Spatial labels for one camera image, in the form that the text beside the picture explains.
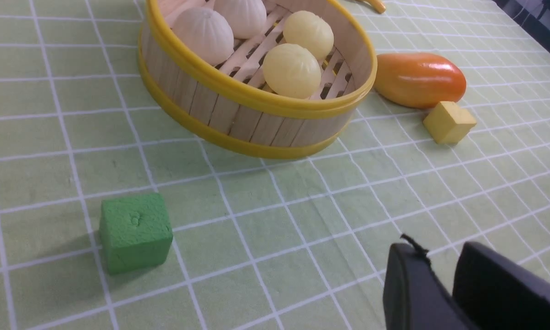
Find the green cube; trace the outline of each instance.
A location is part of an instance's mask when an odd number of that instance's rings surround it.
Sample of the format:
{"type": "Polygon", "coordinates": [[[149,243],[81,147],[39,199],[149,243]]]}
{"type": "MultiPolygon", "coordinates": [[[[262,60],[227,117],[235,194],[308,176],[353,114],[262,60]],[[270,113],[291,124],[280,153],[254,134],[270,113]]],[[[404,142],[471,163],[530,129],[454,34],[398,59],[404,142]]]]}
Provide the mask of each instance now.
{"type": "Polygon", "coordinates": [[[99,232],[111,275],[161,265],[172,243],[167,209],[157,193],[101,202],[99,232]]]}

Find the foam cube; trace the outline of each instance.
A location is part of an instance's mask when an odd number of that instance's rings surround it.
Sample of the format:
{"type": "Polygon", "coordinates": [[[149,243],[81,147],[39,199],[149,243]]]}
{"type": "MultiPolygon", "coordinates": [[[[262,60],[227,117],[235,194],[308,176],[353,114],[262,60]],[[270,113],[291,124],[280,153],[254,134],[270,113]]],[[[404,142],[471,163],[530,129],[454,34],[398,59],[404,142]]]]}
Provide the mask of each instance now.
{"type": "Polygon", "coordinates": [[[172,243],[167,209],[157,193],[101,202],[99,231],[111,275],[161,265],[172,243]]]}
{"type": "Polygon", "coordinates": [[[458,143],[477,124],[466,109],[455,102],[440,102],[424,119],[423,125],[438,144],[458,143]]]}

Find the yellow rim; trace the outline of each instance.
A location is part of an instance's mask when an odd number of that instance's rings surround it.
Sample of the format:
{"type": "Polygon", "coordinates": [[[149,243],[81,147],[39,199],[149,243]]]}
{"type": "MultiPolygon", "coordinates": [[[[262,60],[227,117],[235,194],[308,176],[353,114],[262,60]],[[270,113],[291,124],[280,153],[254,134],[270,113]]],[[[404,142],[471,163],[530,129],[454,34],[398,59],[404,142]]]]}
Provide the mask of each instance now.
{"type": "Polygon", "coordinates": [[[157,83],[153,80],[146,68],[146,63],[142,56],[142,49],[140,46],[140,37],[138,40],[138,68],[145,87],[149,90],[151,96],[155,99],[161,108],[172,117],[175,121],[179,122],[185,129],[197,134],[200,138],[207,140],[213,144],[216,144],[222,148],[232,150],[233,152],[245,154],[251,157],[271,158],[271,159],[296,159],[306,156],[310,156],[327,146],[332,144],[334,140],[342,133],[348,123],[336,133],[334,136],[324,140],[320,143],[313,144],[311,146],[290,148],[290,147],[271,147],[262,146],[260,144],[254,144],[250,142],[244,142],[220,133],[206,125],[203,125],[201,121],[191,117],[187,112],[183,111],[181,107],[173,103],[164,92],[159,88],[157,83]]]}
{"type": "Polygon", "coordinates": [[[300,100],[287,98],[285,96],[265,92],[258,88],[253,88],[220,73],[216,68],[191,52],[191,50],[172,33],[160,12],[157,0],[147,0],[147,20],[153,38],[155,38],[156,42],[159,43],[168,56],[170,56],[188,75],[214,90],[214,92],[218,92],[218,94],[241,105],[271,115],[320,119],[334,117],[353,109],[355,103],[360,102],[373,87],[377,71],[375,49],[367,33],[356,19],[354,19],[354,17],[336,0],[327,0],[327,2],[332,4],[350,21],[350,23],[352,23],[352,25],[354,25],[361,39],[364,40],[373,61],[371,75],[360,88],[350,94],[330,100],[300,100]]]}

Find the yellow cube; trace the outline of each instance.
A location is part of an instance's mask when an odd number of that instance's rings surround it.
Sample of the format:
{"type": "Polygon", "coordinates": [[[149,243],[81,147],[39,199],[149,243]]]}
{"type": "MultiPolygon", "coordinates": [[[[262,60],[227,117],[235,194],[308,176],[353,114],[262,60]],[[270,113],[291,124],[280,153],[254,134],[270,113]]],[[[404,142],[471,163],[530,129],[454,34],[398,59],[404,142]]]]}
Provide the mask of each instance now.
{"type": "Polygon", "coordinates": [[[438,144],[458,143],[477,124],[466,109],[455,102],[440,102],[424,119],[423,125],[438,144]]]}

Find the steamer basket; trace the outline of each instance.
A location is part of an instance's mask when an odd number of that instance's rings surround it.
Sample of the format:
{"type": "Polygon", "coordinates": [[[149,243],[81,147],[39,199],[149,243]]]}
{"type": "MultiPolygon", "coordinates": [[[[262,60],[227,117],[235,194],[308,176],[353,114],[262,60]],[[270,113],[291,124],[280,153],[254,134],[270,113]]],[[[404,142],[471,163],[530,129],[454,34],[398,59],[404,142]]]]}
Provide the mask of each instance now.
{"type": "Polygon", "coordinates": [[[254,157],[293,159],[329,146],[371,90],[375,50],[336,0],[264,0],[262,34],[235,40],[235,52],[212,67],[170,30],[177,16],[214,0],[147,0],[139,39],[142,79],[159,105],[186,129],[222,148],[254,157]],[[264,81],[266,53],[284,43],[292,12],[307,10],[332,28],[335,45],[322,65],[322,84],[307,100],[274,93],[264,81]]]}

